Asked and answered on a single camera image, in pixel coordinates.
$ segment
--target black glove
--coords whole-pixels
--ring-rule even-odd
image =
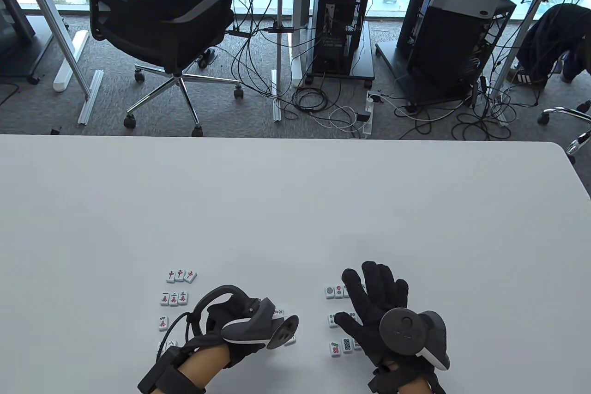
[[[433,392],[443,392],[432,364],[422,357],[403,356],[393,352],[380,336],[380,321],[384,314],[393,308],[407,307],[407,282],[401,279],[395,281],[390,268],[377,265],[375,261],[366,261],[361,269],[365,276],[367,293],[355,270],[345,269],[341,278],[363,325],[346,312],[336,314],[334,322],[359,343],[368,358],[378,367],[374,371],[376,377],[369,384],[372,392],[395,393],[400,386],[419,377],[427,379]],[[397,363],[398,369],[390,371],[393,363]]]
[[[377,265],[375,261],[366,261],[361,269],[365,276],[367,293],[355,270],[345,269],[342,280],[363,326],[346,312],[336,314],[334,322],[353,337],[372,363],[378,366],[384,359],[395,360],[397,357],[380,337],[380,320],[393,308],[407,307],[408,284],[404,280],[394,281],[390,268]]]
[[[250,303],[244,303],[239,297],[232,295],[227,302],[211,305],[207,308],[209,316],[205,323],[205,335],[217,335],[220,340],[219,344],[228,345],[228,349],[230,349],[230,363],[226,368],[234,366],[245,358],[245,356],[253,354],[265,347],[263,344],[239,345],[228,343],[220,335],[222,327],[232,320],[252,317],[253,313],[249,311],[249,305],[255,302],[258,302],[258,299],[251,299]]]

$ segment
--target hand tracking device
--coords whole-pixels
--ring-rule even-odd
[[[231,294],[238,297],[241,305],[245,307],[242,318],[232,320],[220,330],[220,335],[203,334],[199,322],[201,314],[207,306],[222,295]],[[203,394],[203,388],[196,387],[183,373],[179,371],[181,366],[191,354],[201,347],[219,346],[224,342],[235,344],[262,344],[267,349],[275,349],[289,341],[298,326],[296,315],[283,318],[276,316],[275,305],[268,299],[262,300],[250,298],[245,292],[234,285],[223,285],[206,294],[195,306],[193,312],[181,314],[166,332],[158,350],[156,364],[144,376],[138,384],[142,394],[150,394],[159,388],[167,394]],[[171,346],[162,356],[162,348],[166,343],[169,333],[177,322],[187,317],[187,328],[185,331],[186,343],[182,347]],[[188,339],[189,326],[192,328],[194,337]]]
[[[449,369],[446,327],[437,312],[416,314],[410,309],[393,308],[380,321],[380,336],[397,354],[423,357],[441,371]]]

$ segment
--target chrome chair base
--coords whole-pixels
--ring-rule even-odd
[[[538,124],[541,126],[546,126],[550,121],[550,114],[566,114],[575,119],[583,120],[591,125],[591,115],[587,115],[586,112],[589,111],[591,108],[591,100],[586,101],[585,103],[579,105],[576,109],[564,108],[564,107],[555,107],[544,109],[540,117],[538,117]],[[576,158],[574,154],[576,154],[588,141],[591,139],[591,128],[577,137],[568,148],[565,150],[566,155],[572,164],[576,163]]]
[[[204,75],[194,75],[192,73],[187,73],[195,62],[191,63],[186,69],[183,70],[182,73],[166,73],[164,69],[160,69],[158,67],[149,67],[149,66],[142,66],[142,65],[135,65],[135,81],[143,82],[144,75],[143,72],[147,73],[155,73],[156,75],[160,75],[161,77],[167,77],[168,80],[154,89],[152,92],[141,98],[141,100],[137,101],[131,107],[127,109],[127,115],[123,122],[124,126],[128,129],[133,129],[136,126],[135,117],[133,116],[133,112],[136,109],[141,108],[143,105],[148,103],[150,100],[156,98],[171,86],[178,86],[183,93],[183,97],[185,102],[187,103],[187,107],[193,116],[193,120],[195,121],[195,128],[192,132],[193,137],[203,137],[203,130],[201,129],[201,125],[199,123],[199,116],[195,108],[193,107],[191,100],[188,96],[186,82],[194,82],[194,83],[218,83],[218,84],[230,84],[234,85],[234,98],[243,98],[243,90],[240,86],[240,82],[238,80],[229,79],[229,78],[218,78],[218,77],[206,77]]]

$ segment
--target shoe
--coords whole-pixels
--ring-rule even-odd
[[[573,82],[573,78],[567,78],[564,77],[564,73],[560,73],[560,79],[564,82],[564,83],[568,83],[571,84]]]
[[[534,89],[544,89],[548,79],[532,81],[530,76],[523,69],[509,69],[507,79],[515,85],[528,86]]]

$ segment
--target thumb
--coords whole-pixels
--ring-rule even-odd
[[[342,328],[344,332],[359,341],[363,336],[363,326],[346,312],[334,314],[334,322]]]

